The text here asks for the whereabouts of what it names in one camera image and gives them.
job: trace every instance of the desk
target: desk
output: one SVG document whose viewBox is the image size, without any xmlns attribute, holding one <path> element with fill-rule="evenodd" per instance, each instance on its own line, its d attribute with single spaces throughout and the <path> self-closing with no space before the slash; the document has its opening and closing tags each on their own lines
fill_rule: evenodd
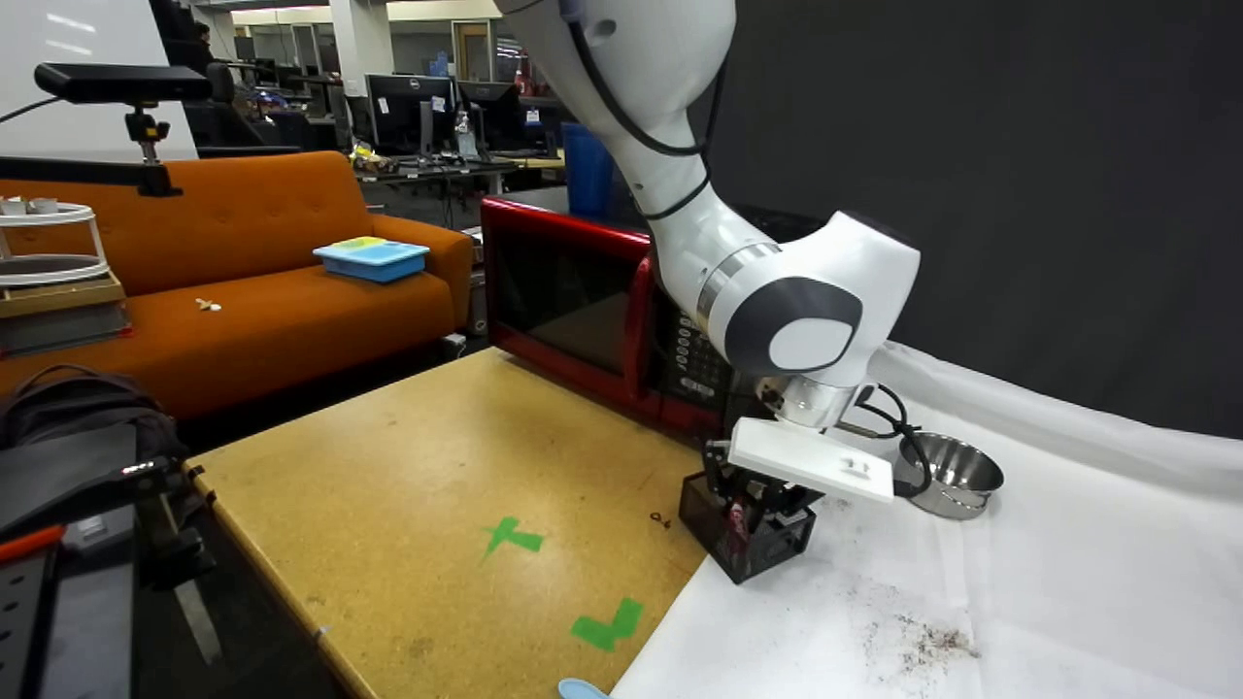
<svg viewBox="0 0 1243 699">
<path fill-rule="evenodd" d="M 697 451 L 497 351 L 199 462 L 363 697 L 614 687 L 702 559 L 676 522 Z"/>
</svg>

